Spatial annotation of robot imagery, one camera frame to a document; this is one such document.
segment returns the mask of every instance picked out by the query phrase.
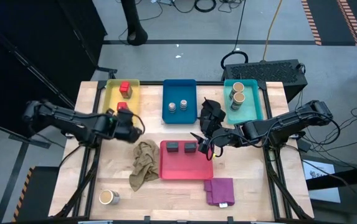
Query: folded napkin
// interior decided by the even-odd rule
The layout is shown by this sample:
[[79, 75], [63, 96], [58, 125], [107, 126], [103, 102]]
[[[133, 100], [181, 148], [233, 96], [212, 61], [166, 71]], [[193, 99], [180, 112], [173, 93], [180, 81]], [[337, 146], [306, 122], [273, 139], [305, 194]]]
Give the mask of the folded napkin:
[[235, 204], [234, 181], [232, 178], [213, 178], [204, 181], [206, 200], [209, 205]]

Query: blue tray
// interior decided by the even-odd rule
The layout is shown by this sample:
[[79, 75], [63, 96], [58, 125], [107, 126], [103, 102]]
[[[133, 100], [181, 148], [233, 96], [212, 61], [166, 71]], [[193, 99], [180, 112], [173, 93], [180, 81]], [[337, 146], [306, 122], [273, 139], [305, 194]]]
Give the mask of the blue tray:
[[[245, 101], [237, 111], [232, 111], [229, 107], [231, 99], [232, 86], [235, 82], [240, 82], [245, 86], [243, 94]], [[227, 112], [227, 124], [236, 124], [254, 119], [263, 119], [263, 113], [260, 104], [259, 86], [256, 80], [225, 80], [224, 82], [224, 101]]]
[[[179, 104], [186, 100], [186, 110], [181, 110]], [[169, 103], [176, 104], [175, 113], [168, 110]], [[193, 124], [198, 116], [198, 104], [196, 103], [195, 80], [165, 80], [163, 82], [162, 118], [166, 124]]]

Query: red cube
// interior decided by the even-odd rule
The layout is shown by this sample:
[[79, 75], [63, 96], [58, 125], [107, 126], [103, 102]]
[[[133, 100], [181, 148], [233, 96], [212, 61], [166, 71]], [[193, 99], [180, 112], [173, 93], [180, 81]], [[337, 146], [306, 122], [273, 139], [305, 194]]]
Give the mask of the red cube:
[[118, 102], [117, 103], [117, 111], [120, 110], [120, 109], [128, 110], [127, 103], [126, 102]]
[[120, 93], [125, 99], [131, 98], [133, 90], [131, 89], [130, 82], [124, 81], [120, 84]]

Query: black curtain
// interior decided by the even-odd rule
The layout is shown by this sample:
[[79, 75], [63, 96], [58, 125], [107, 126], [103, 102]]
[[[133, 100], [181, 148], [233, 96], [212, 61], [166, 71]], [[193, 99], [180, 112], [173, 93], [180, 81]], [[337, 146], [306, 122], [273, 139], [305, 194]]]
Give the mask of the black curtain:
[[[0, 1], [0, 33], [72, 103], [106, 34], [92, 0]], [[0, 127], [31, 136], [21, 116], [41, 99], [69, 107], [0, 44]]]

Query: crumpled towel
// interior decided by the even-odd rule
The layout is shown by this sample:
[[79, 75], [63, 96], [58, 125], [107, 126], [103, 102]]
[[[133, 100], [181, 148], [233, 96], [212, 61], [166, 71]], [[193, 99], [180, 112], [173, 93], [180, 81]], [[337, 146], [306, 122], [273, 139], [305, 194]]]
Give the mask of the crumpled towel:
[[134, 157], [134, 170], [128, 180], [136, 192], [143, 182], [159, 178], [159, 147], [152, 140], [142, 141], [134, 148]]

